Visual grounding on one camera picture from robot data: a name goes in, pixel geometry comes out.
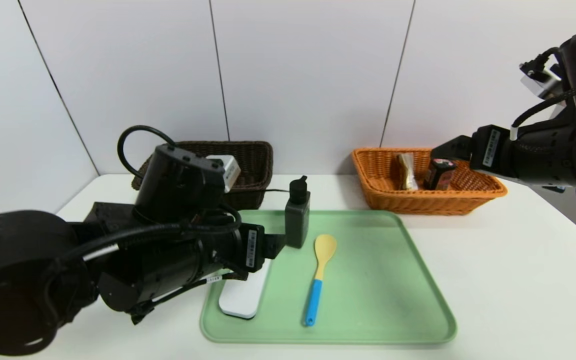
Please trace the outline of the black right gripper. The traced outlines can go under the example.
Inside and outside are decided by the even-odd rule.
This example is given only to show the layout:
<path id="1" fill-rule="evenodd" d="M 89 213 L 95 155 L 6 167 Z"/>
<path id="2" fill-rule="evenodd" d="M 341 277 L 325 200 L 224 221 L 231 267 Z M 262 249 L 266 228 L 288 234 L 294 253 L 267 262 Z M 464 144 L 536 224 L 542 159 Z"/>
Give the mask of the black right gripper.
<path id="1" fill-rule="evenodd" d="M 576 188 L 576 169 L 563 128 L 528 126 L 515 140 L 510 130 L 483 126 L 430 151 L 430 159 L 470 161 L 470 168 L 527 186 Z"/>

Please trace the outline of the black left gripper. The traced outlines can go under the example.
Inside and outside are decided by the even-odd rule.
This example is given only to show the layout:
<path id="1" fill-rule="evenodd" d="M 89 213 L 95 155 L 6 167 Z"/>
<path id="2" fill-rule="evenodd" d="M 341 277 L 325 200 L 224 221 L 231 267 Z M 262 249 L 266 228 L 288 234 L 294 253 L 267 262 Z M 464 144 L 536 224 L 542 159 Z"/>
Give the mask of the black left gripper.
<path id="1" fill-rule="evenodd" d="M 285 245 L 285 234 L 265 234 L 262 225 L 243 223 L 230 232 L 201 235 L 199 268 L 201 273 L 223 269 L 234 273 L 257 272 L 264 258 L 274 260 Z"/>

